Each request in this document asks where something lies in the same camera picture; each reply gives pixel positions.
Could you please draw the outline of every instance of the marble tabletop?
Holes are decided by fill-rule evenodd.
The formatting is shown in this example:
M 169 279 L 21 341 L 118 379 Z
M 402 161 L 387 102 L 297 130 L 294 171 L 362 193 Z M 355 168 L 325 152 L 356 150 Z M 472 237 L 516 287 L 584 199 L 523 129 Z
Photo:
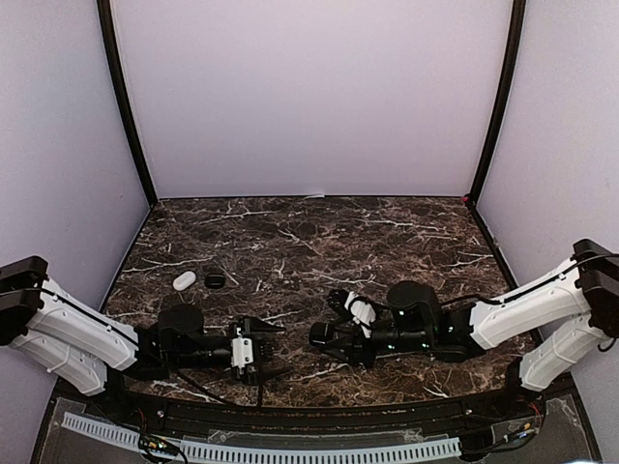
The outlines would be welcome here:
M 225 287 L 205 287 L 202 277 L 210 270 L 226 275 Z M 185 271 L 196 272 L 198 281 L 177 292 L 172 281 Z M 245 314 L 285 326 L 276 357 L 293 370 L 266 384 L 265 406 L 368 406 L 501 388 L 507 365 L 533 347 L 529 334 L 463 363 L 397 355 L 368 370 L 309 346 L 310 326 L 334 318 L 324 303 L 331 289 L 384 302 L 389 287 L 404 279 L 433 285 L 443 301 L 507 291 L 481 232 L 456 198 L 165 200 L 147 220 L 104 311 L 148 327 L 160 310 L 191 303 L 202 309 L 211 333 Z M 228 400 L 255 402 L 256 388 L 232 380 L 229 371 L 186 373 Z M 206 400 L 176 377 L 129 385 Z

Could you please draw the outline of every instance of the white oval object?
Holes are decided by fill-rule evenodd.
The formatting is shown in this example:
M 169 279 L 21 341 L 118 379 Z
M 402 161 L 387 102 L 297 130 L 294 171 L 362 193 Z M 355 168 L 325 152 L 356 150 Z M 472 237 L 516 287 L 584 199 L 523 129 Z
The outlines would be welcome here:
M 195 273 L 192 271 L 187 271 L 186 273 L 182 273 L 176 277 L 174 282 L 172 282 L 172 286 L 174 287 L 174 290 L 182 292 L 186 288 L 190 287 L 195 282 L 195 279 Z

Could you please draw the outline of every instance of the white panel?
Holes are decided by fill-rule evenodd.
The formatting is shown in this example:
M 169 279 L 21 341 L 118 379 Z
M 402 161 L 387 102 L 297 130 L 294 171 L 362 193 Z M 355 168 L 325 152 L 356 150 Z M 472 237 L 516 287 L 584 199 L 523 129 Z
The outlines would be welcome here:
M 527 4 L 505 122 L 480 203 L 518 281 L 590 237 L 619 251 L 619 3 Z M 604 458 L 619 461 L 619 357 L 595 351 L 575 379 Z
M 113 4 L 160 196 L 468 191 L 511 1 Z
M 99 307 L 147 212 L 95 1 L 0 2 L 0 265 L 40 254 Z M 29 462 L 55 376 L 0 348 L 0 455 Z

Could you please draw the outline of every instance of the slotted metal strip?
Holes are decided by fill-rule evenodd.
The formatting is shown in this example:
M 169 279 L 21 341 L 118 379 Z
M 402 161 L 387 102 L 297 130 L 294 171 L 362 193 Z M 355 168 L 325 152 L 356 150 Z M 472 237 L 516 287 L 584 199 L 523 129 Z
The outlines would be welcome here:
M 139 434 L 110 423 L 66 413 L 62 426 L 125 450 L 138 451 Z M 458 438 L 385 448 L 325 450 L 253 449 L 191 440 L 169 441 L 179 445 L 189 461 L 196 464 L 404 464 L 460 456 Z

